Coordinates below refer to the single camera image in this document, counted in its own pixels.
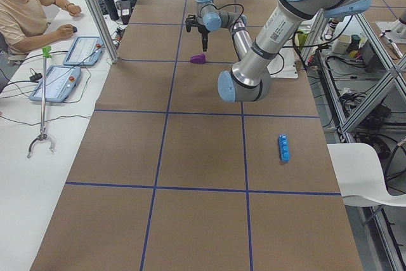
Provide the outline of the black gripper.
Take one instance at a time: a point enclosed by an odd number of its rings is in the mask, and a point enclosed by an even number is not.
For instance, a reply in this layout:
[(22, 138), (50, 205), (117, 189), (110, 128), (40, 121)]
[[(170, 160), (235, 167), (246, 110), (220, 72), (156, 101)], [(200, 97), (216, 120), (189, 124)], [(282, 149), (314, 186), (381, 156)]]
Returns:
[(191, 32), (192, 27), (198, 29), (198, 32), (201, 33), (202, 50), (206, 52), (208, 49), (208, 33), (210, 33), (206, 26), (198, 22), (196, 15), (188, 14), (185, 20), (185, 27), (188, 33)]

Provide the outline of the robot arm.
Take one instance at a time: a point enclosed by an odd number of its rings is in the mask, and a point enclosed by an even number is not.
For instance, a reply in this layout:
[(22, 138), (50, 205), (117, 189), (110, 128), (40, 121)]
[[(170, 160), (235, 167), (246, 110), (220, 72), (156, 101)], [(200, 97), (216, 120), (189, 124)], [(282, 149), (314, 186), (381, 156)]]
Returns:
[(300, 24), (312, 19), (319, 10), (324, 17), (337, 18), (366, 11), (372, 0), (278, 0), (278, 5), (255, 40), (246, 30), (241, 13), (218, 9), (213, 0), (196, 0), (197, 12), (188, 15), (187, 31), (196, 27), (207, 48), (208, 34), (220, 28), (230, 31), (238, 62), (218, 77), (218, 93), (226, 102), (254, 102), (270, 89), (268, 65), (291, 38)]

